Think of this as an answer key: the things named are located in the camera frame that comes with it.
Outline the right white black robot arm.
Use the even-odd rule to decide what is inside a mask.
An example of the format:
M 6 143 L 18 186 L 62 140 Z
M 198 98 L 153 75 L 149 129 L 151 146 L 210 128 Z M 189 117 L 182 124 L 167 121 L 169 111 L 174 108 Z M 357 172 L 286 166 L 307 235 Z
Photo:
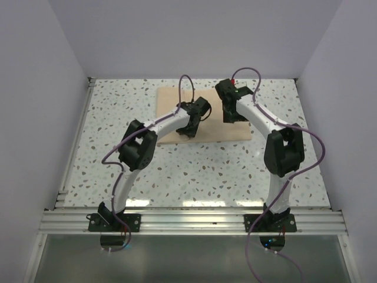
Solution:
M 263 213 L 257 217 L 251 231 L 276 231 L 290 215 L 289 178 L 298 171 L 305 159 L 303 134 L 298 124 L 287 125 L 257 103 L 254 92 L 247 86 L 237 88 L 230 79 L 221 80 L 215 90 L 221 99 L 223 121 L 248 121 L 265 138 L 263 161 L 270 172 L 269 194 Z

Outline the beige cloth surgical kit wrap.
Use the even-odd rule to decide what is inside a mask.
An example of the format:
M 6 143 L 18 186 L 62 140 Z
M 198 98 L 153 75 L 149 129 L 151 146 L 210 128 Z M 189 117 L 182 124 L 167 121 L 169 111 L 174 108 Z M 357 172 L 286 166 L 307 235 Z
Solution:
M 223 110 L 221 99 L 215 89 L 202 89 L 195 91 L 195 98 L 205 98 L 212 107 L 210 117 L 199 124 L 196 136 L 188 138 L 172 132 L 162 137 L 158 144 L 181 143 L 208 143 L 208 142 L 232 142 L 250 140 L 251 129 L 248 122 L 223 122 Z M 159 87 L 157 89 L 156 116 L 160 117 L 171 111 L 178 103 L 177 87 Z

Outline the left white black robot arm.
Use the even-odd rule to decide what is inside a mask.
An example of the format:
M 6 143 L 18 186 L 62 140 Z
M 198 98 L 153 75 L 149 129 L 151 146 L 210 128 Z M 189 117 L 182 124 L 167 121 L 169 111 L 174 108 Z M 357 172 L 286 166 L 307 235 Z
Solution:
M 179 102 L 169 113 L 150 122 L 133 120 L 130 123 L 121 142 L 101 161 L 121 168 L 110 199 L 98 207 L 101 223 L 107 230 L 114 232 L 127 226 L 121 214 L 138 174 L 151 163 L 157 142 L 172 132 L 194 137 L 205 114 L 211 114 L 211 105 L 199 97 L 196 101 Z

